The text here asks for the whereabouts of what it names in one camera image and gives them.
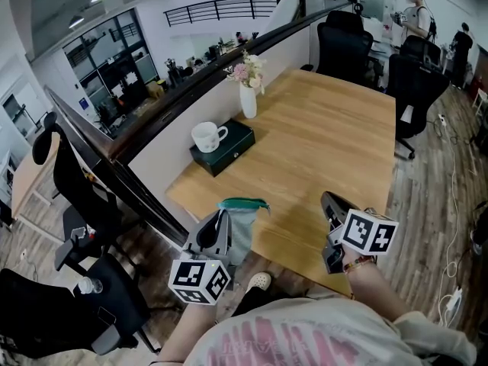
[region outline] wristband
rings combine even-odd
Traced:
[[[374,263],[373,256],[360,256],[352,263],[348,263],[344,266],[344,272],[348,274],[350,271],[355,270],[356,268],[361,267],[362,265],[366,265],[367,263]]]

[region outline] backpack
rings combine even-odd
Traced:
[[[417,20],[419,18],[419,11],[422,8],[427,9],[427,7],[425,7],[424,5],[422,7],[419,7],[419,9],[417,9]],[[432,42],[435,43],[435,38],[437,37],[437,24],[435,23],[434,15],[432,15],[430,10],[428,10],[428,11],[429,11],[429,16],[430,16],[430,26],[429,26],[429,35],[427,35],[426,39],[431,40],[431,38],[432,38]]]

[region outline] desk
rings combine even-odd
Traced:
[[[50,201],[43,195],[37,192],[36,188],[42,182],[47,172],[52,168],[56,160],[56,154],[59,148],[59,135],[53,134],[53,140],[47,159],[44,164],[38,165],[34,162],[32,153],[29,152],[14,173],[14,182],[12,184],[12,217],[19,220],[31,229],[40,233],[42,236],[54,241],[57,244],[63,244],[63,241],[55,237],[53,234],[47,232],[37,224],[26,218],[21,211],[29,197],[34,194],[43,203],[51,205]]]
[[[321,251],[329,224],[326,190],[384,213],[395,147],[395,101],[313,72],[283,72],[257,97],[256,144],[216,178],[190,164],[167,195],[199,218],[227,197],[259,197],[252,250],[305,278],[350,294],[344,274],[327,274]]]
[[[391,40],[383,39],[382,42],[373,42],[373,46],[369,52],[369,57],[377,59],[383,65],[383,75],[380,77],[378,86],[387,88],[390,79],[390,57],[392,54],[398,53],[392,44]]]

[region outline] black office chair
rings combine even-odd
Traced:
[[[77,348],[92,350],[108,327],[64,287],[0,271],[0,347],[29,358]],[[130,348],[137,340],[120,343]]]
[[[441,71],[441,49],[425,38],[408,36],[400,48],[400,55],[415,59],[428,69]]]
[[[99,279],[103,291],[81,294],[76,287],[73,295],[64,287],[0,271],[0,348],[33,359],[74,349],[104,355],[116,348],[136,348],[137,332],[148,349],[158,353],[143,325],[153,311],[180,309],[148,308],[137,287],[139,275],[131,279],[112,255],[103,255],[85,276]]]
[[[328,27],[340,28],[349,33],[362,34],[364,31],[361,16],[346,11],[331,11],[327,15],[326,25]]]
[[[0,201],[0,228],[3,227],[3,224],[7,226],[9,229],[10,225],[12,225],[12,210],[8,207],[5,203]]]
[[[348,32],[319,24],[320,62],[317,73],[337,79],[364,83],[373,36],[367,31]]]
[[[136,268],[132,279],[125,272],[122,265],[110,254],[104,254],[88,270],[85,270],[73,259],[73,255],[79,253],[79,239],[73,236],[56,250],[54,268],[59,271],[64,265],[82,275],[83,277],[98,279],[103,290],[99,294],[82,294],[78,286],[73,291],[75,298],[83,305],[86,310],[102,319],[108,326],[104,336],[92,345],[97,354],[107,353],[116,348],[124,347],[126,343],[137,341],[133,335],[137,332],[144,344],[152,353],[158,353],[159,349],[154,349],[143,331],[144,324],[147,323],[151,312],[160,310],[177,310],[176,305],[170,307],[148,308],[143,295],[137,284],[141,276],[141,271]]]
[[[344,11],[329,13],[317,27],[320,60],[317,73],[356,84],[364,84],[373,36],[363,30],[361,17]],[[305,65],[311,71],[313,66]]]
[[[393,54],[390,57],[390,80],[387,94],[396,99],[396,140],[410,150],[415,149],[404,139],[421,133],[427,124],[427,111],[449,86],[449,79],[436,69],[427,69],[423,63],[409,56]],[[401,120],[407,105],[413,106],[410,123]]]
[[[136,267],[116,238],[143,221],[138,219],[122,225],[123,214],[117,207],[115,195],[85,177],[68,138],[56,123],[56,113],[51,112],[44,118],[44,128],[44,132],[34,142],[32,156],[36,164],[44,164],[50,151],[52,135],[59,134],[59,148],[53,171],[54,184],[72,205],[63,214],[65,241],[71,238],[73,229],[86,228],[87,224],[96,231],[92,238],[87,233],[86,237],[80,239],[79,248],[72,259],[81,262],[88,256],[98,258],[110,246],[114,246]]]

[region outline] hand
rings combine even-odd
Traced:
[[[349,263],[352,263],[354,260],[358,259],[361,254],[359,252],[356,252],[354,249],[345,246],[342,244],[342,249],[344,249],[344,258],[342,258],[342,265],[348,265]]]

